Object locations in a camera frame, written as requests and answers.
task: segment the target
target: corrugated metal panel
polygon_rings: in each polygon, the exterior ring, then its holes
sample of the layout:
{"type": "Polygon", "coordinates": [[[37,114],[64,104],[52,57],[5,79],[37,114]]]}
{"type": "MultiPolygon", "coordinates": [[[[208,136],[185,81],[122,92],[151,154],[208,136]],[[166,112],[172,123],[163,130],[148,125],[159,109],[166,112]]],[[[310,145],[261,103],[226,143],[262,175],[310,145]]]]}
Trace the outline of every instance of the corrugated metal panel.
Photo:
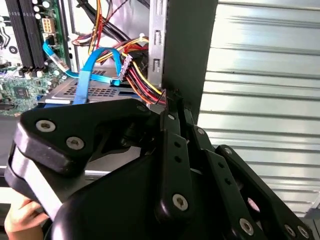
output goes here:
{"type": "Polygon", "coordinates": [[[221,0],[198,120],[299,217],[320,203],[318,10],[318,0],[221,0]]]}

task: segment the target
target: ram slot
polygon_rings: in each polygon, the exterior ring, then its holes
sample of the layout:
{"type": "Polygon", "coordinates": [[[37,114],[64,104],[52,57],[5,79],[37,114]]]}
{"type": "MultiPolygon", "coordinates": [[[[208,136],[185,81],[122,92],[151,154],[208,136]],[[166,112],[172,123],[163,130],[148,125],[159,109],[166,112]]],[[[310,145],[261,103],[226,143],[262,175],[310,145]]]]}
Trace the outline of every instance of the ram slot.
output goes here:
{"type": "Polygon", "coordinates": [[[9,12],[15,40],[24,67],[33,68],[32,52],[27,31],[19,8],[19,0],[5,0],[9,12]]]}
{"type": "Polygon", "coordinates": [[[32,0],[20,0],[20,6],[27,29],[34,65],[36,68],[44,68],[45,56],[42,50],[42,39],[35,18],[32,0]]]}

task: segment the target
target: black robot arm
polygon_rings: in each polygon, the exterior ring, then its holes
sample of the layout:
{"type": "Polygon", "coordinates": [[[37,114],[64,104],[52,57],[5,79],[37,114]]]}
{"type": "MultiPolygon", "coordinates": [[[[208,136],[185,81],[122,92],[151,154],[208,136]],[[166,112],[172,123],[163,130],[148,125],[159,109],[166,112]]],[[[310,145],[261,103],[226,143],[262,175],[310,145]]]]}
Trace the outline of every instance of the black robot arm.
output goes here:
{"type": "Polygon", "coordinates": [[[214,148],[176,93],[159,115],[134,99],[41,108],[18,123],[8,184],[40,202],[54,240],[314,239],[229,146],[214,148]],[[88,162],[141,148],[88,184],[88,162]]]}

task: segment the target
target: microchip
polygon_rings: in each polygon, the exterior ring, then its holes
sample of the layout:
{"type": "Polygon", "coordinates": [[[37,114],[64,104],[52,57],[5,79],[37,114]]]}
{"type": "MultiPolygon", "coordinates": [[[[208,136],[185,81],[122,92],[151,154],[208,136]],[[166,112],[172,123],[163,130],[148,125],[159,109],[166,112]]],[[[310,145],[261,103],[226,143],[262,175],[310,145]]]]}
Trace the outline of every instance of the microchip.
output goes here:
{"type": "Polygon", "coordinates": [[[29,99],[29,92],[28,89],[26,89],[25,87],[21,87],[21,86],[15,86],[13,88],[14,91],[14,95],[17,99],[29,99]]]}

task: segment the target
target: human hand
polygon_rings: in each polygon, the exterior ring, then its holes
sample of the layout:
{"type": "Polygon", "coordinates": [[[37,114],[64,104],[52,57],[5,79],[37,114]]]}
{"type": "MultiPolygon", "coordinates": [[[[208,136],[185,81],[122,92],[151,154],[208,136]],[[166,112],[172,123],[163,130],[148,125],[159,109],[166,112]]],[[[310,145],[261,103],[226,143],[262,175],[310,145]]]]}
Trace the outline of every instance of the human hand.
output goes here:
{"type": "Polygon", "coordinates": [[[28,234],[26,230],[30,230],[32,234],[41,234],[43,239],[40,224],[48,219],[48,216],[44,212],[38,213],[36,211],[41,208],[41,205],[17,191],[13,190],[13,192],[13,202],[4,221],[4,228],[9,238],[14,233],[21,231],[24,232],[23,235],[26,235],[28,234]]]}

